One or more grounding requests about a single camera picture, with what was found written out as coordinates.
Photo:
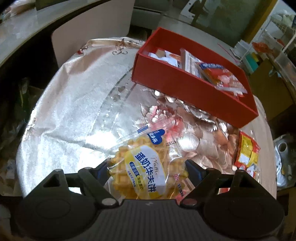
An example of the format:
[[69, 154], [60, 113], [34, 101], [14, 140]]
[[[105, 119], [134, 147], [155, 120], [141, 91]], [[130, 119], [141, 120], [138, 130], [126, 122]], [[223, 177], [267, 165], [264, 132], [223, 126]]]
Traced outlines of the yellow waffle snack packet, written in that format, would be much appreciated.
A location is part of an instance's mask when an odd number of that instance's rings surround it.
[[109, 151], [105, 184], [118, 200], [175, 199], [188, 193], [189, 174], [176, 142], [175, 120], [158, 121], [121, 138]]

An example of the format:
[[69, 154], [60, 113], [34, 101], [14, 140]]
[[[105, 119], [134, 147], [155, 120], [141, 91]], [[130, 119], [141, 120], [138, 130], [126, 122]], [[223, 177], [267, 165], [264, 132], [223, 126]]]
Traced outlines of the red yellow snack packet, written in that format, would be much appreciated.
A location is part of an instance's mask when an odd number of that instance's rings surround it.
[[258, 167], [258, 156], [260, 147], [254, 138], [245, 132], [239, 133], [239, 144], [234, 166], [246, 171], [251, 177], [259, 180], [260, 169]]

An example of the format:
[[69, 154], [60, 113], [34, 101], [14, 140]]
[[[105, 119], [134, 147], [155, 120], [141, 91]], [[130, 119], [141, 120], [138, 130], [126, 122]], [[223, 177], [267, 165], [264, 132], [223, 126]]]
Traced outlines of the steamed cake snack packet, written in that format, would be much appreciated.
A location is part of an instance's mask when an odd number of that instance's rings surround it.
[[169, 51], [163, 49], [157, 49], [155, 53], [149, 52], [149, 57], [152, 57], [156, 60], [166, 62], [171, 66], [181, 68], [181, 57], [180, 55], [173, 54]]

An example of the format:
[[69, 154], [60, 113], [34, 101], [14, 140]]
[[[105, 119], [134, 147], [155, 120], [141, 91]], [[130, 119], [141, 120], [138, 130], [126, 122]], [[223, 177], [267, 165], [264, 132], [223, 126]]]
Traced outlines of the white snack packet with barcode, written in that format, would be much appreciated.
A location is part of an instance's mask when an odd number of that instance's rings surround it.
[[193, 56], [184, 48], [180, 49], [181, 53], [181, 68], [187, 73], [190, 73], [198, 78], [202, 78], [202, 73], [199, 70], [199, 64], [202, 63], [200, 59]]

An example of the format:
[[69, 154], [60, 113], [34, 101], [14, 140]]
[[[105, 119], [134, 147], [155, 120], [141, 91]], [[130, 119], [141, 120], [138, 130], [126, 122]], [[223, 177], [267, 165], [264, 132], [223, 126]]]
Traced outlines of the red storage box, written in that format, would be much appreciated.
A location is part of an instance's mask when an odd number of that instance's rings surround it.
[[[218, 90], [206, 80], [148, 56], [158, 49], [178, 54], [182, 48], [202, 61], [220, 64], [230, 70], [247, 93], [243, 97], [234, 97]], [[164, 28], [157, 28], [137, 52], [132, 81], [180, 99], [237, 128], [244, 127], [258, 117], [247, 76], [241, 68], [209, 48]]]

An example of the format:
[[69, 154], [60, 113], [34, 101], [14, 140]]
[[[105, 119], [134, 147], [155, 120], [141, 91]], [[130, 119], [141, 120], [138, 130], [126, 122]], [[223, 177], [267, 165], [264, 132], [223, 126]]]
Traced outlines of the floral shiny tablecloth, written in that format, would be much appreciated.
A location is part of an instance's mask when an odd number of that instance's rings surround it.
[[31, 112], [16, 163], [23, 195], [53, 170], [75, 173], [109, 159], [118, 141], [142, 127], [174, 118], [184, 160], [233, 174], [240, 131], [259, 144], [259, 182], [276, 196], [275, 157], [264, 108], [243, 128], [180, 99], [132, 81], [142, 41], [89, 40], [55, 74]]

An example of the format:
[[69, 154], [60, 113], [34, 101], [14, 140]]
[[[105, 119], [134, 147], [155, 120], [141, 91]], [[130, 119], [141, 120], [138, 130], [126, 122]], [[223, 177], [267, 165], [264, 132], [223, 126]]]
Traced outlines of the red orange packet in box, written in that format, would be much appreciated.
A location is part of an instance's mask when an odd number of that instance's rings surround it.
[[233, 96], [243, 96], [247, 90], [237, 77], [224, 66], [214, 63], [198, 63], [198, 68], [205, 79], [216, 89], [231, 93]]

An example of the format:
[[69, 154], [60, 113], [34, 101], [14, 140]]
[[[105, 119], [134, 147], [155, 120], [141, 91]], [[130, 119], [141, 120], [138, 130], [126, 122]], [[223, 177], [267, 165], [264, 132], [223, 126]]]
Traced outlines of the wooden side cabinet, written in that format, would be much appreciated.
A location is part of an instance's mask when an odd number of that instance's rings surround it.
[[294, 104], [282, 77], [269, 59], [265, 59], [250, 75], [252, 93], [261, 101], [267, 120], [272, 120]]

